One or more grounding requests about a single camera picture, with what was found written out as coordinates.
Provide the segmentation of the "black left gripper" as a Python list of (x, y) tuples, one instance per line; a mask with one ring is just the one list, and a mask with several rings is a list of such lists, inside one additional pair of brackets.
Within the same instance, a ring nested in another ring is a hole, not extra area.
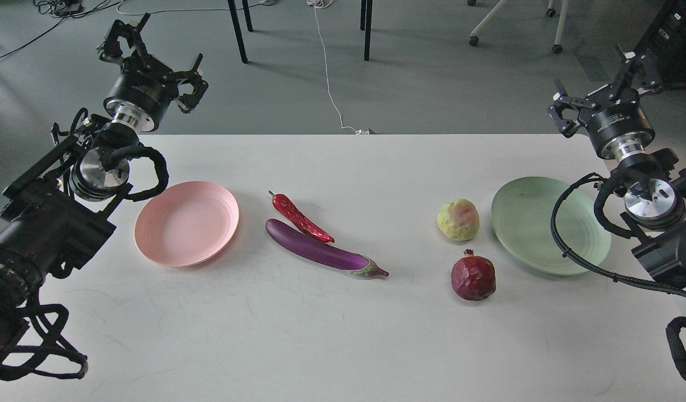
[[(193, 112), (209, 87), (199, 71), (203, 54), (197, 55), (190, 70), (177, 72), (173, 72), (156, 57), (150, 56), (141, 37), (141, 31), (149, 18), (150, 14), (144, 13), (136, 25), (115, 20), (103, 43), (97, 48), (100, 61), (116, 64), (121, 68), (115, 84), (103, 101), (106, 112), (113, 117), (117, 108), (123, 104), (131, 108), (138, 107), (141, 110), (141, 132), (159, 129), (164, 114), (174, 100), (182, 113)], [(130, 56), (124, 56), (122, 39), (133, 50)], [(173, 80), (166, 80), (165, 77), (170, 75), (174, 76)], [(189, 85), (192, 91), (179, 95), (179, 86), (182, 85)]]

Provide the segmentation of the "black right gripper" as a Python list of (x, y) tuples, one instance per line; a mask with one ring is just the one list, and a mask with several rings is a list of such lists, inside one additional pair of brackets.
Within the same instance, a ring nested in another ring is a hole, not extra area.
[(637, 101), (663, 89), (654, 54), (624, 51), (618, 44), (614, 50), (621, 66), (611, 84), (604, 87), (603, 100), (618, 104), (597, 113), (598, 101), (570, 96), (563, 82), (554, 79), (556, 92), (548, 107), (561, 135), (569, 139), (583, 130), (601, 159), (626, 159), (645, 152), (655, 139), (655, 130)]

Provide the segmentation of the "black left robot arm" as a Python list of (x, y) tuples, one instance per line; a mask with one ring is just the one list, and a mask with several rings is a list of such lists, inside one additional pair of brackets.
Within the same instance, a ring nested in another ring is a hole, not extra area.
[(1, 381), (85, 376), (85, 354), (62, 334), (68, 309), (41, 304), (41, 286), (48, 275), (66, 278), (94, 257), (115, 231), (109, 217), (122, 201), (166, 190), (166, 160), (139, 135), (157, 130), (171, 103), (192, 112), (208, 89), (198, 71), (202, 54), (189, 70), (175, 71), (148, 52), (141, 33), (150, 16), (136, 25), (114, 21), (98, 48), (101, 61), (120, 69), (103, 102), (106, 115), (82, 108), (69, 130), (53, 125), (55, 147), (3, 192)]

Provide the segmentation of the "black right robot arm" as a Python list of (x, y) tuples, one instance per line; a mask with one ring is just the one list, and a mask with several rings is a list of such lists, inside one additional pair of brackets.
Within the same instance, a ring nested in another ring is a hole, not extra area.
[(593, 204), (607, 232), (639, 244), (632, 255), (650, 280), (624, 278), (629, 285), (679, 294), (686, 288), (686, 169), (670, 149), (649, 153), (655, 131), (640, 97), (663, 88), (652, 53), (619, 51), (621, 66), (611, 83), (586, 94), (568, 94), (560, 79), (548, 107), (558, 132), (572, 137), (584, 130), (596, 156), (616, 161), (608, 178), (588, 175), (600, 188)]

